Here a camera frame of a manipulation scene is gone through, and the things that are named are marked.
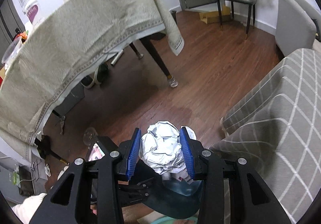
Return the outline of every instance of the purple label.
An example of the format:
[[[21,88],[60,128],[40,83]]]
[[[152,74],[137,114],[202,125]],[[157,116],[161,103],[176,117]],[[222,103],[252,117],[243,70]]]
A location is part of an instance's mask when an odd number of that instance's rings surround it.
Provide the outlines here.
[[[31,23],[33,23],[33,20],[35,19],[35,16],[37,13],[38,13],[38,6],[37,5],[34,5],[29,9],[27,16],[28,16]]]

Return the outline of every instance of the tablecloth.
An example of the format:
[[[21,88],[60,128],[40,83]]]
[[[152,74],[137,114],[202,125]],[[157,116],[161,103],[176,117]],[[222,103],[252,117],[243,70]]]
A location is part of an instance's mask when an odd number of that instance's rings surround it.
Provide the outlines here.
[[[251,163],[293,223],[321,187],[321,54],[284,58],[221,120],[215,150]]]
[[[0,137],[30,161],[30,145],[51,111],[85,75],[134,40],[164,29],[178,55],[184,40],[162,0],[68,0],[33,31],[7,71]]]

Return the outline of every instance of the white bottle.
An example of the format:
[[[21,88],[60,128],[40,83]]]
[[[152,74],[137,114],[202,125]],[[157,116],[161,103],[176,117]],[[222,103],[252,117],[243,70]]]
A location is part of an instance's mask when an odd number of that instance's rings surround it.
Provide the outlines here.
[[[37,0],[25,0],[24,10],[34,28],[44,20]]]

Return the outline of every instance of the silver screw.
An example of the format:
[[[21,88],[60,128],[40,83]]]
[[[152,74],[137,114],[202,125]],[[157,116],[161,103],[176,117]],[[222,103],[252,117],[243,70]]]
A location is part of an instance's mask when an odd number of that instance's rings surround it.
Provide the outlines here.
[[[75,159],[75,164],[76,165],[81,165],[82,163],[83,163],[83,159],[82,158]]]
[[[110,153],[110,156],[111,156],[112,158],[116,158],[116,157],[119,156],[119,152],[118,152],[118,151],[112,151],[112,152]]]
[[[244,159],[244,158],[239,158],[239,159],[238,159],[238,162],[239,162],[240,164],[242,164],[242,165],[245,165],[245,164],[247,163],[246,159]]]
[[[209,157],[209,156],[211,156],[211,154],[212,153],[210,151],[208,151],[208,150],[203,150],[202,151],[202,155],[205,156],[205,157]]]

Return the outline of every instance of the gray checkered blanket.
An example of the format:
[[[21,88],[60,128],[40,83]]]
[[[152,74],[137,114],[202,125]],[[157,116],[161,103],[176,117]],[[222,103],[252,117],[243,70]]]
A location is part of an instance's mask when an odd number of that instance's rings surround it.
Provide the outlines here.
[[[213,147],[246,158],[292,223],[300,220],[321,187],[319,80],[320,53],[291,53],[222,118],[226,137]]]

